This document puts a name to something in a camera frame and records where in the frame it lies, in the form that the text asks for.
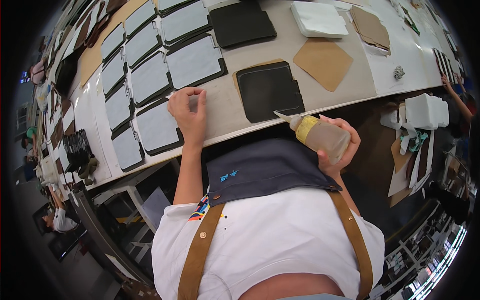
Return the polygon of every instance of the apron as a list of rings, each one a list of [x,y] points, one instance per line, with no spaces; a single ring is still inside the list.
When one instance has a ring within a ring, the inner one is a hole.
[[[357,256],[360,291],[357,300],[372,289],[373,272],[367,248],[352,213],[338,191],[342,188],[318,169],[317,154],[304,145],[281,139],[260,141],[238,148],[207,163],[210,209],[198,227],[180,276],[179,300],[194,300],[205,260],[225,203],[261,197],[295,187],[327,190]]]

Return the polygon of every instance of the wrist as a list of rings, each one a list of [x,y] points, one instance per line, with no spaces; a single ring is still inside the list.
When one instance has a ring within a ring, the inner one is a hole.
[[[182,157],[200,157],[203,145],[185,143],[183,145]]]
[[[339,182],[340,180],[342,180],[342,177],[340,176],[340,171],[339,172],[335,172],[335,173],[331,173],[331,174],[326,174],[328,176],[330,176],[333,180],[335,180],[335,182]]]

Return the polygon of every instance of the colorful print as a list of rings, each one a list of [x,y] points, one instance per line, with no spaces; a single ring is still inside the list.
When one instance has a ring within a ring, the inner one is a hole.
[[[195,211],[193,212],[193,214],[190,216],[188,220],[189,221],[201,220],[209,208],[210,208],[210,205],[208,204],[208,194],[207,194],[199,202],[197,208],[195,209]]]

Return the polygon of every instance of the striped fabric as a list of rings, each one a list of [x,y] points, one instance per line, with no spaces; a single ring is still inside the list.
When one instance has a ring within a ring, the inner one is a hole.
[[[433,52],[435,53],[435,59],[437,60],[438,70],[440,71],[440,73],[445,74],[451,84],[456,84],[457,82],[455,80],[455,76],[453,76],[450,60],[444,53],[440,52],[438,49],[433,48]]]

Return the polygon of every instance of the navy blue apron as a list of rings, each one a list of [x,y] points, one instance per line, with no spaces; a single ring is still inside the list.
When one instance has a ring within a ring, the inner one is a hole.
[[[341,191],[318,169],[317,154],[306,146],[270,139],[240,147],[207,163],[210,206],[271,195],[295,187]]]

